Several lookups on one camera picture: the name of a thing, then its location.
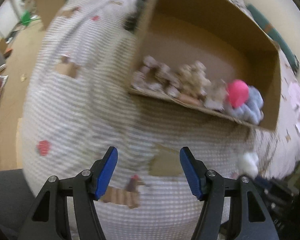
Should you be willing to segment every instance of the plush toy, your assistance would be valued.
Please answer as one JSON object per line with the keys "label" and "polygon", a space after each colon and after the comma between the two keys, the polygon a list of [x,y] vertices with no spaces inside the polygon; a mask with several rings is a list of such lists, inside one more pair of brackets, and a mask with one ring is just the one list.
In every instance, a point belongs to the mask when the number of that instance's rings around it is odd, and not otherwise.
{"label": "plush toy", "polygon": [[228,96],[227,84],[222,79],[212,81],[207,89],[204,106],[213,110],[222,111],[223,103]]}
{"label": "plush toy", "polygon": [[248,175],[255,178],[258,175],[259,158],[255,152],[247,152],[240,155],[237,161],[239,175]]}
{"label": "plush toy", "polygon": [[178,97],[180,81],[176,73],[164,63],[156,61],[151,56],[145,56],[143,66],[135,71],[132,77],[132,87],[135,89],[149,89],[166,93],[171,97]]}
{"label": "plush toy", "polygon": [[180,92],[193,98],[202,98],[206,88],[211,85],[205,74],[206,67],[196,61],[193,65],[183,65],[178,69],[178,76],[181,82]]}
{"label": "plush toy", "polygon": [[249,98],[240,107],[233,108],[231,104],[226,101],[224,103],[224,113],[236,119],[247,121],[252,124],[259,124],[263,119],[263,99],[260,92],[253,86],[249,86]]}

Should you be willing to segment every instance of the green object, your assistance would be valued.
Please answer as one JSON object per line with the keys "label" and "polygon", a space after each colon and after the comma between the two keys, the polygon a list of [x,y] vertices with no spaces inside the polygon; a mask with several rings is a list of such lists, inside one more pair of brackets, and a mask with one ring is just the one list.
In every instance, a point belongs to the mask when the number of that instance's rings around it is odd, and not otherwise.
{"label": "green object", "polygon": [[31,14],[28,11],[25,11],[24,14],[21,16],[21,24],[26,27],[29,26],[30,22],[37,21],[37,20],[40,20],[40,19],[32,20]]}

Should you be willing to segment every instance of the pink ball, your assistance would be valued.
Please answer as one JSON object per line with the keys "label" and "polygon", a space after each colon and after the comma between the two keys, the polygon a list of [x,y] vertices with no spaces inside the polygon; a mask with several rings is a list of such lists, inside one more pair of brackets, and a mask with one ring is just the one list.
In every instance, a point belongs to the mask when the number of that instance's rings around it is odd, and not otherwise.
{"label": "pink ball", "polygon": [[249,87],[242,80],[234,80],[228,84],[227,100],[233,108],[242,106],[249,98]]}

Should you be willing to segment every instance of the metal screw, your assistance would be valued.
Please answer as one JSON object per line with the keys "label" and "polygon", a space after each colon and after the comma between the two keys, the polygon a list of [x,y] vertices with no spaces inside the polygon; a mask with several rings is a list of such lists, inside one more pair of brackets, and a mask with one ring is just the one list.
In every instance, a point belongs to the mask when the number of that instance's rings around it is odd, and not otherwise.
{"label": "metal screw", "polygon": [[81,172],[82,176],[89,176],[91,173],[91,171],[89,170],[84,170],[83,172]]}
{"label": "metal screw", "polygon": [[247,177],[242,177],[241,180],[244,183],[248,183],[249,182],[249,179]]}
{"label": "metal screw", "polygon": [[214,177],[216,175],[216,172],[214,170],[208,170],[207,174],[210,177]]}
{"label": "metal screw", "polygon": [[48,181],[49,182],[55,182],[57,180],[57,177],[56,176],[51,176]]}

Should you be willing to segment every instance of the wooden floor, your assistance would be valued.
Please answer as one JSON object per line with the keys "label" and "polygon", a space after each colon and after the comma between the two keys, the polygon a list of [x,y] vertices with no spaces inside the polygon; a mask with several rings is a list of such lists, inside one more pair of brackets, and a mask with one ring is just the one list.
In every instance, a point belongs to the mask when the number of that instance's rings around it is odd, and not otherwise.
{"label": "wooden floor", "polygon": [[20,31],[11,45],[13,53],[7,60],[9,75],[0,99],[0,171],[16,169],[16,131],[18,119],[22,117],[23,103],[32,70],[35,66],[41,41],[45,35],[40,21],[33,22]]}

